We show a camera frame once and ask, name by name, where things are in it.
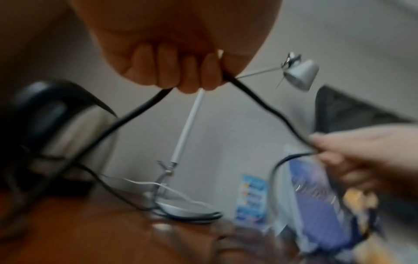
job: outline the hand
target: hand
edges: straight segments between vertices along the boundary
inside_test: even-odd
[[[418,127],[386,125],[311,136],[319,160],[346,187],[418,197]]]
[[[142,85],[194,93],[239,74],[267,37],[281,0],[72,0],[103,56]],[[218,50],[223,50],[218,58]]]

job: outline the wooden desk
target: wooden desk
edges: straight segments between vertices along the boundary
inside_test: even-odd
[[[1,208],[5,202],[2,194]],[[0,244],[0,263],[176,264],[214,263],[220,258],[228,263],[261,261],[254,254],[234,250],[219,252],[213,258],[214,241],[219,235],[236,231],[228,221],[196,225],[161,219],[131,209],[100,187],[84,198],[44,198],[28,220],[30,229],[25,237]],[[284,251],[283,245],[271,246],[271,237],[244,236],[252,241],[251,247],[263,251],[266,257],[261,263],[278,263],[283,252],[286,256],[295,253],[294,249]]]

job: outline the ceiling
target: ceiling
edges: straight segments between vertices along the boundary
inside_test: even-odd
[[[283,8],[418,69],[418,0],[284,0]]]

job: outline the lamp shade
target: lamp shade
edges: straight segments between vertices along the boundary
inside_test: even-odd
[[[319,71],[319,66],[312,60],[291,67],[283,72],[286,80],[302,91],[309,91]]]

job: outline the thin white wire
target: thin white wire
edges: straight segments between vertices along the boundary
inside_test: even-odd
[[[181,198],[183,198],[184,200],[186,200],[186,201],[188,201],[190,203],[200,204],[200,205],[202,205],[202,206],[204,206],[204,207],[206,207],[208,209],[211,209],[211,210],[214,210],[215,212],[217,212],[217,210],[211,204],[207,204],[205,202],[195,201],[192,198],[190,198],[189,196],[185,195],[184,193],[181,193],[178,190],[174,190],[174,189],[172,189],[172,188],[170,188],[170,187],[168,187],[168,186],[166,186],[164,184],[159,184],[159,183],[152,182],[152,181],[134,181],[134,180],[126,179],[126,178],[123,178],[123,179],[124,180],[127,180],[129,182],[132,182],[133,184],[139,184],[139,185],[158,185],[158,186],[160,186],[160,187],[162,187],[164,189],[167,189],[167,190],[169,190],[169,191],[177,194],[178,196],[180,196]]]

